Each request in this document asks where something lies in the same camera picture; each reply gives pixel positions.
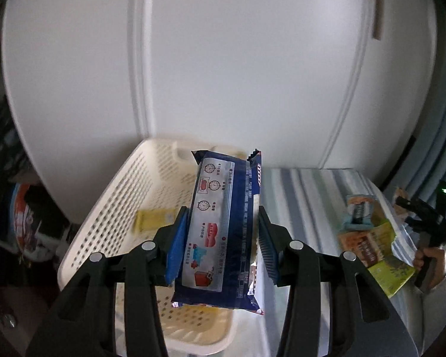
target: plastic basket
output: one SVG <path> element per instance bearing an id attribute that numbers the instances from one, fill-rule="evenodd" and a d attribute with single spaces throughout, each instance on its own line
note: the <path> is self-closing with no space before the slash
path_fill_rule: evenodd
<path id="1" fill-rule="evenodd" d="M 155 232 L 133 232 L 139 209 L 190 206 L 197 165 L 192 150 L 232 156 L 245 154 L 226 146 L 161 139 L 143 141 L 122 165 L 82 224 L 58 270 L 61 289 L 93 252 L 125 254 Z M 204 306 L 172 307 L 172 287 L 156 289 L 167 348 L 207 355 L 223 350 L 235 333 L 233 311 Z M 116 293 L 116 329 L 124 329 L 124 286 Z"/>

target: human hand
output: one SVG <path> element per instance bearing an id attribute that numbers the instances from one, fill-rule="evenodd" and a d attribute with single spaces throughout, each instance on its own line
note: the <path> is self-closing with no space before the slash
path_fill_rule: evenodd
<path id="1" fill-rule="evenodd" d="M 422 250 L 417 250 L 415 254 L 415 260 L 413 260 L 413 266 L 420 271 L 424 265 L 423 257 L 431 257 L 436 259 L 436 268 L 434 271 L 433 279 L 428 284 L 428 289 L 432 289 L 439 285 L 446 277 L 446 251 L 437 248 L 429 247 Z"/>

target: person's arm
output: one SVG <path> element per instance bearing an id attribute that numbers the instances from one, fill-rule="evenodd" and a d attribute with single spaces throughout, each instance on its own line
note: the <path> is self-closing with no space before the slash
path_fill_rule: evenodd
<path id="1" fill-rule="evenodd" d="M 423 295 L 424 349 L 426 350 L 446 325 L 446 252 L 440 248 L 425 248 L 416 252 L 413 265 L 420 270 L 423 257 L 436 259 L 433 280 Z"/>

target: blue curtain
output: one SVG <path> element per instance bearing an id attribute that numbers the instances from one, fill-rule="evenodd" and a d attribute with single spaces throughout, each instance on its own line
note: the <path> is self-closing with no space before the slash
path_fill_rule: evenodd
<path id="1" fill-rule="evenodd" d="M 436 186 L 440 179 L 446 181 L 446 11 L 440 8 L 437 14 L 439 44 L 431 87 L 433 101 L 419 137 L 385 189 L 388 200 L 400 187 L 434 205 Z"/>

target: gray sleeve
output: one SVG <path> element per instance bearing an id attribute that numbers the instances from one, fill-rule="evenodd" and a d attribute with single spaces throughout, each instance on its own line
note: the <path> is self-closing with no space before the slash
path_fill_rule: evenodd
<path id="1" fill-rule="evenodd" d="M 446 325 L 446 278 L 423 296 L 423 322 L 426 350 Z"/>

